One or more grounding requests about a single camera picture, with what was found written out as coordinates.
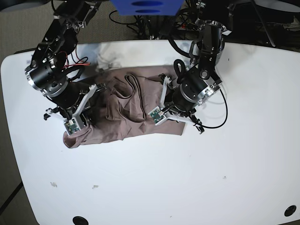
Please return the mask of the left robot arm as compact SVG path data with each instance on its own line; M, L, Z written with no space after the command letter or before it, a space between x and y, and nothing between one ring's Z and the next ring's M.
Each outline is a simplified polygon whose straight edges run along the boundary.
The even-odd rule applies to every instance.
M200 133L207 129L195 116L196 107L221 91L222 79L216 72L225 42L289 47L300 30L300 3L297 0L193 0L187 18L197 31L188 52L174 39L169 43L190 64L173 63L176 85L163 75L160 104L149 115L156 125L167 120L191 123Z

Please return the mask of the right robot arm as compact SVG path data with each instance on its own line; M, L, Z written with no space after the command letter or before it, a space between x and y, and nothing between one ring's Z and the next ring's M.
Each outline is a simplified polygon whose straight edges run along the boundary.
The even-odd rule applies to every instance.
M87 126L89 119L84 114L90 108L89 99L99 88L77 82L89 63L78 60L71 65L68 56L76 50L80 28L88 25L101 3L100 0L63 0L59 6L53 6L54 20L25 69L31 87L56 104L54 109L46 110L44 119L62 120L70 133Z

